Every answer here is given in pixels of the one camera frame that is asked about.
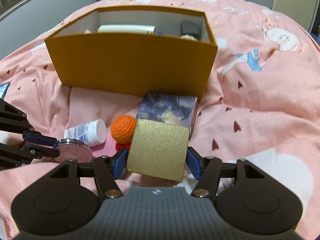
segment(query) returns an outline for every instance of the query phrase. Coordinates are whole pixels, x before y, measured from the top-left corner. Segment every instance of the blue glittery object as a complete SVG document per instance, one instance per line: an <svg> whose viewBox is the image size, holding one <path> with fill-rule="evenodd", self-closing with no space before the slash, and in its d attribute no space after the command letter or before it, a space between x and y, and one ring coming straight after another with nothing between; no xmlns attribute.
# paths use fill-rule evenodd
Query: blue glittery object
<svg viewBox="0 0 320 240"><path fill-rule="evenodd" d="M4 96L8 90L9 85L10 85L10 82L7 82L3 85L0 85L0 98L1 99L4 99Z"/></svg>

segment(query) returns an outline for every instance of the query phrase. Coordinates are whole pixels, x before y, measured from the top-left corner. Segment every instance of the orange yarn ball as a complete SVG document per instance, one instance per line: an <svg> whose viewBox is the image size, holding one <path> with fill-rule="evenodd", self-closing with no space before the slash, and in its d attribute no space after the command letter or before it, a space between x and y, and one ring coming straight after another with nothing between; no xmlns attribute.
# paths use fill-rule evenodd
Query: orange yarn ball
<svg viewBox="0 0 320 240"><path fill-rule="evenodd" d="M118 116L110 125L111 136L120 144L131 143L137 120L130 115Z"/></svg>

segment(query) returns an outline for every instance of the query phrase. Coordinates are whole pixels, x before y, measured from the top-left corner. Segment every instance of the bed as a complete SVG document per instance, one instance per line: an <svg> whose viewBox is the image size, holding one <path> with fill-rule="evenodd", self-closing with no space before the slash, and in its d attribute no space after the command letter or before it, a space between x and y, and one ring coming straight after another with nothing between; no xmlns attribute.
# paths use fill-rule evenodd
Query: bed
<svg viewBox="0 0 320 240"><path fill-rule="evenodd" d="M98 118L109 125L120 114L135 116L140 97L62 86L44 38L94 8L141 3L206 12L219 50L189 145L224 162L245 157L279 180L303 204L297 232L315 239L320 233L320 52L308 32L282 13L243 0L102 0L0 61L0 84L11 82L4 99L27 113L37 131L56 138L67 127ZM112 41L96 48L101 62L112 60L108 46ZM17 135L1 138L20 143ZM108 143L113 154L114 142ZM0 217L9 239L19 232L10 214L12 200L56 165L38 162L0 172ZM96 192L93 180L81 183ZM124 192L131 186L172 186L138 174L117 183ZM175 186L190 192L195 183L186 169ZM231 184L221 180L219 190Z"/></svg>

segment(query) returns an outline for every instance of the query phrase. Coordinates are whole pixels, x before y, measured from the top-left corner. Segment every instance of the white door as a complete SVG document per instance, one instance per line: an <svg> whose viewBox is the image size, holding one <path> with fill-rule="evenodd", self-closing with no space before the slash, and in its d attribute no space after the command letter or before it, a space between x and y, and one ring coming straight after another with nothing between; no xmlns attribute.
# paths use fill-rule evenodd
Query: white door
<svg viewBox="0 0 320 240"><path fill-rule="evenodd" d="M291 17L307 31L311 30L319 0L274 0L273 10Z"/></svg>

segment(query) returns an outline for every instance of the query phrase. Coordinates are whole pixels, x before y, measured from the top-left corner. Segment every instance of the metal bolt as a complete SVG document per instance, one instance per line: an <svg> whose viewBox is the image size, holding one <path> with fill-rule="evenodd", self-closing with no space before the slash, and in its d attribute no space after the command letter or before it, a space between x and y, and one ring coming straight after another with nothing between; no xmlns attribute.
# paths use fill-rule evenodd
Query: metal bolt
<svg viewBox="0 0 320 240"><path fill-rule="evenodd" d="M109 189L105 192L105 194L109 198L116 198L121 196L121 192L117 189Z"/></svg>
<svg viewBox="0 0 320 240"><path fill-rule="evenodd" d="M193 195L196 197L207 197L209 196L209 191L204 188L199 188L193 192Z"/></svg>

